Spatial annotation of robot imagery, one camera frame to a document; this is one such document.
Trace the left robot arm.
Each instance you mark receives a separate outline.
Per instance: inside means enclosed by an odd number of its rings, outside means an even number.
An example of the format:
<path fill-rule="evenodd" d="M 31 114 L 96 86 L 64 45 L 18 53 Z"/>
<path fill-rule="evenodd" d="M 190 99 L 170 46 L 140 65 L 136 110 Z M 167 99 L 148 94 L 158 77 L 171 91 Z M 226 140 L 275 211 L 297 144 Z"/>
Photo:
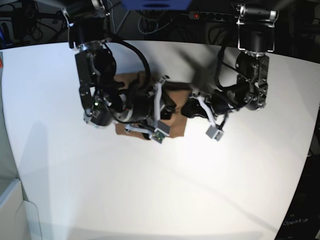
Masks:
<path fill-rule="evenodd" d="M 267 53 L 275 49 L 279 17 L 277 10 L 261 0 L 232 0 L 230 4 L 236 16 L 221 24 L 227 32 L 217 55 L 205 66 L 186 57 L 194 75 L 192 93 L 181 108 L 183 116 L 205 118 L 219 131 L 231 113 L 266 106 Z"/>

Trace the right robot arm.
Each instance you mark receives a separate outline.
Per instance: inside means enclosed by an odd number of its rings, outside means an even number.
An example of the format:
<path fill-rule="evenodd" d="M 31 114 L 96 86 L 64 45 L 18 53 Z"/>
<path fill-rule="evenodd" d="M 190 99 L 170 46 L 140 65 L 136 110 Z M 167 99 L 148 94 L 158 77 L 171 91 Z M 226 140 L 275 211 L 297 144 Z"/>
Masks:
<path fill-rule="evenodd" d="M 161 143 L 170 135 L 164 119 L 170 118 L 176 108 L 164 88 L 168 76 L 154 80 L 142 52 L 104 27 L 111 10 L 103 0 L 65 0 L 61 10 L 67 22 L 69 47 L 77 50 L 84 121 L 98 128 L 122 124 L 127 134 L 139 133 Z M 138 74 L 130 83 L 116 81 L 117 63 L 109 42 L 133 51 L 142 62 L 144 75 Z"/>

